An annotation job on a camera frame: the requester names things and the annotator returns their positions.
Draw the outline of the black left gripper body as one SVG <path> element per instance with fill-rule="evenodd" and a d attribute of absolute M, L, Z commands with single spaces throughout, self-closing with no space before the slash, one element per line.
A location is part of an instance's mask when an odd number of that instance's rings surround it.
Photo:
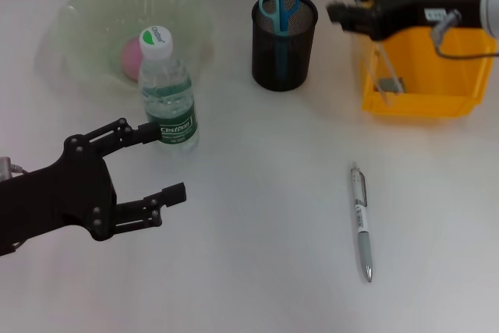
<path fill-rule="evenodd" d="M 71 136 L 52 165 L 0 181 L 0 255 L 70 225 L 86 229 L 97 241 L 110 239 L 116 201 L 96 145 L 84 135 Z"/>

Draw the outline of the clear water bottle green label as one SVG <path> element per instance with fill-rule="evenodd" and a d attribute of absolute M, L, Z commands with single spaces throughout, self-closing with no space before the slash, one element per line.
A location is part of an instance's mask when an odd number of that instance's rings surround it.
<path fill-rule="evenodd" d="M 189 151 L 199 141 L 193 85 L 186 64 L 175 52 L 171 32 L 152 26 L 139 36 L 142 62 L 138 84 L 144 111 L 161 130 L 161 142 Z"/>

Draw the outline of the clear plastic ruler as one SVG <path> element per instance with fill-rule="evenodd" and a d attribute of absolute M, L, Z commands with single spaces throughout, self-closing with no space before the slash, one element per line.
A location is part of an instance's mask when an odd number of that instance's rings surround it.
<path fill-rule="evenodd" d="M 344 3 L 360 8 L 370 8 L 372 1 L 360 2 L 359 0 L 331 0 L 333 3 Z M 377 81 L 384 77 L 399 78 L 388 54 L 380 42 L 371 41 L 370 37 L 363 34 L 354 36 L 354 56 L 360 59 L 361 73 L 373 84 L 373 91 L 380 95 L 384 106 L 390 108 L 395 103 L 398 94 L 381 93 L 376 89 Z"/>

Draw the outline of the blue scissors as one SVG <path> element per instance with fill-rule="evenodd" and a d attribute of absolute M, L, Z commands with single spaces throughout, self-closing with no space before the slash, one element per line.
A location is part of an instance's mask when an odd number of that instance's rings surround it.
<path fill-rule="evenodd" d="M 274 11 L 268 12 L 264 3 L 269 0 L 259 0 L 260 12 L 267 17 L 273 26 L 274 35 L 288 36 L 288 22 L 291 16 L 299 9 L 300 0 L 294 0 L 294 5 L 286 9 L 285 0 L 274 0 Z M 275 72 L 278 80 L 285 80 L 288 72 L 288 47 L 284 41 L 277 41 L 275 45 Z"/>

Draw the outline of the pink peach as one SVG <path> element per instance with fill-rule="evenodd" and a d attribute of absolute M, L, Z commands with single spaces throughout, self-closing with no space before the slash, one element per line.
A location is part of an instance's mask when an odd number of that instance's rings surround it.
<path fill-rule="evenodd" d="M 139 38 L 134 37 L 127 41 L 122 48 L 120 62 L 122 71 L 129 79 L 133 81 L 138 80 L 142 59 L 143 55 L 140 49 Z"/>

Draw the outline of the green plastic wrapper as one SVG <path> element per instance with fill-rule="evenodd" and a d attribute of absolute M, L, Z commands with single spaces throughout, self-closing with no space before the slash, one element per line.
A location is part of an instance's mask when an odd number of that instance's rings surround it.
<path fill-rule="evenodd" d="M 384 77 L 377 81 L 376 89 L 381 93 L 401 94 L 405 93 L 405 84 L 401 77 Z"/>

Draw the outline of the white grey ballpoint pen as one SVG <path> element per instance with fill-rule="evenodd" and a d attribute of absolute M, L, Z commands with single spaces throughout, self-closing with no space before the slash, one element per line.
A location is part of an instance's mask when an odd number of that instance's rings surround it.
<path fill-rule="evenodd" d="M 351 168 L 352 195 L 358 240 L 359 259 L 363 275 L 368 283 L 373 281 L 373 257 L 370 243 L 370 230 L 367 220 L 366 180 L 356 163 Z"/>

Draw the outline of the black mesh pen holder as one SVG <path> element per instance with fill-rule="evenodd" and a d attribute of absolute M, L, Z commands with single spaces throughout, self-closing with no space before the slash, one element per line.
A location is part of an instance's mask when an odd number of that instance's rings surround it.
<path fill-rule="evenodd" d="M 252 9 L 252 74 L 263 88 L 294 90 L 307 77 L 318 11 L 310 0 L 258 0 Z"/>

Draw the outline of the pale green glass fruit plate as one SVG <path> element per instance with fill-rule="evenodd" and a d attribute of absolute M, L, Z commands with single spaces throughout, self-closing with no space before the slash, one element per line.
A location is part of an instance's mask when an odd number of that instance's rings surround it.
<path fill-rule="evenodd" d="M 66 72 L 95 91 L 135 91 L 123 71 L 122 49 L 147 27 L 163 26 L 173 36 L 175 53 L 192 77 L 214 33 L 203 0 L 68 0 L 51 33 Z"/>

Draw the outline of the yellow plastic bin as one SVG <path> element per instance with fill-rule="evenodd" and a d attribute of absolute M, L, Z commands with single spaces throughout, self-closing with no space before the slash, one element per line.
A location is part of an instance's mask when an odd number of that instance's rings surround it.
<path fill-rule="evenodd" d="M 405 84 L 405 93 L 395 103 L 384 106 L 373 84 L 361 73 L 355 57 L 357 87 L 362 91 L 362 108 L 375 115 L 409 117 L 461 117 L 481 101 L 498 59 L 452 61 L 435 54 L 428 28 L 412 28 L 384 41 L 383 46 L 396 73 Z"/>

